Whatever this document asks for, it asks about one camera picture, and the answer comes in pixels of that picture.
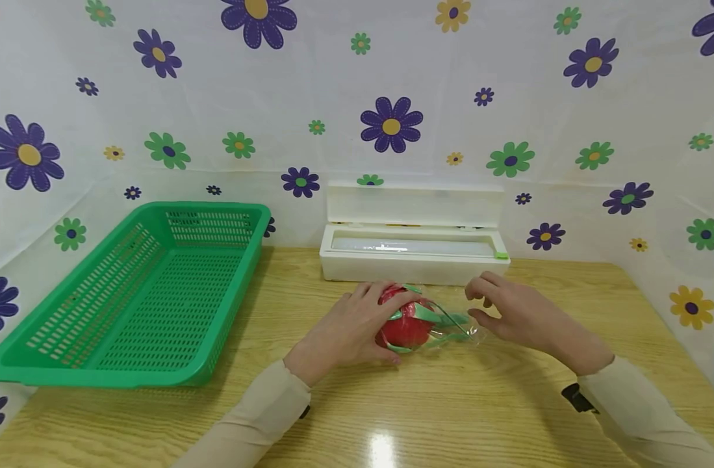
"yellow flower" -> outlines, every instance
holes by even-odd
[[[463,155],[460,153],[450,153],[448,164],[450,164],[450,166],[458,166],[460,163],[463,163]]]
[[[638,252],[645,252],[646,250],[648,250],[648,243],[641,237],[637,237],[636,239],[631,240],[630,246]]]
[[[692,324],[695,330],[702,330],[702,322],[713,323],[714,318],[709,311],[714,309],[714,302],[702,299],[702,289],[695,287],[690,292],[688,287],[682,285],[679,294],[672,292],[669,297],[674,302],[671,313],[680,316],[682,326]]]
[[[448,29],[452,29],[455,33],[458,31],[459,24],[464,25],[468,21],[466,11],[471,8],[470,1],[463,0],[445,0],[437,4],[437,11],[440,12],[435,18],[436,24],[442,25],[442,32],[446,33]]]
[[[122,152],[122,148],[109,146],[105,148],[105,156],[110,159],[110,161],[118,161],[118,159],[122,159],[122,157],[125,156],[125,153]]]

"green flower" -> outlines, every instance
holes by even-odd
[[[580,150],[580,157],[575,159],[575,164],[580,164],[581,169],[590,168],[591,171],[595,171],[599,164],[608,163],[609,156],[614,154],[614,150],[609,148],[610,146],[611,142],[603,144],[593,142],[590,148]]]
[[[361,179],[357,179],[360,185],[383,185],[383,180],[377,174],[365,174]]]
[[[79,218],[63,218],[63,223],[55,226],[55,243],[60,244],[60,249],[65,252],[70,248],[70,250],[78,250],[78,245],[86,242],[86,237],[84,233],[86,232],[86,226],[81,225],[81,220]]]
[[[313,120],[309,126],[311,127],[311,133],[313,135],[322,135],[325,131],[325,124],[320,120]]]
[[[526,151],[528,142],[523,142],[515,146],[515,143],[505,143],[503,151],[494,151],[490,154],[493,161],[487,162],[487,168],[494,169],[495,176],[506,174],[508,177],[515,177],[518,171],[525,172],[531,166],[528,159],[535,156],[533,151]]]
[[[237,135],[234,132],[228,132],[227,138],[221,142],[227,145],[227,152],[234,153],[237,159],[242,157],[250,159],[250,153],[255,153],[253,139],[245,138],[243,132],[239,132]]]
[[[115,15],[110,13],[112,11],[109,6],[102,5],[102,0],[86,0],[87,6],[84,7],[86,13],[88,13],[92,21],[97,21],[100,26],[112,26],[112,22],[115,21]]]
[[[703,248],[714,250],[714,220],[712,218],[707,218],[704,222],[695,220],[694,226],[687,226],[687,232],[691,234],[689,241],[696,244],[697,250],[703,250]]]
[[[367,37],[367,33],[357,33],[351,39],[351,50],[355,51],[357,55],[365,55],[370,50],[370,38]]]
[[[557,29],[557,34],[562,34],[564,33],[565,35],[570,34],[571,29],[575,29],[578,26],[578,20],[581,15],[578,13],[579,8],[575,6],[575,8],[565,8],[564,13],[560,13],[557,15],[557,23],[554,23],[554,29]]]
[[[164,165],[168,169],[174,169],[176,166],[179,169],[185,169],[185,163],[190,162],[190,157],[184,153],[185,145],[183,143],[175,143],[169,133],[164,133],[159,137],[158,133],[151,132],[149,138],[151,138],[151,142],[146,140],[144,146],[151,150],[151,158],[154,161],[164,161]]]
[[[713,136],[706,135],[705,133],[700,133],[692,137],[692,141],[689,142],[689,147],[693,150],[702,151],[710,148],[713,143]]]

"person's left hand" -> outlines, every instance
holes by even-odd
[[[337,365],[383,360],[395,365],[399,355],[381,348],[375,335],[393,312],[408,302],[419,300],[416,292],[406,291],[378,305],[382,292],[394,281],[358,284],[333,305],[308,334],[294,345],[284,358],[284,365],[312,387]]]

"white plastic box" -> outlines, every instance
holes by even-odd
[[[501,189],[329,184],[326,197],[327,280],[461,286],[510,265],[498,231]]]

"hand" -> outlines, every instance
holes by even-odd
[[[284,365],[312,387],[337,365],[383,360],[400,364],[399,355],[381,348],[375,335],[393,312],[420,299],[415,292],[401,292],[378,305],[382,292],[393,281],[358,284],[355,292],[344,294],[308,334],[287,354]]]
[[[469,309],[479,325],[503,340],[550,354],[577,375],[595,374],[614,360],[603,340],[533,287],[485,271],[468,282],[466,299],[484,299],[484,307],[494,305],[500,312],[494,318]]]

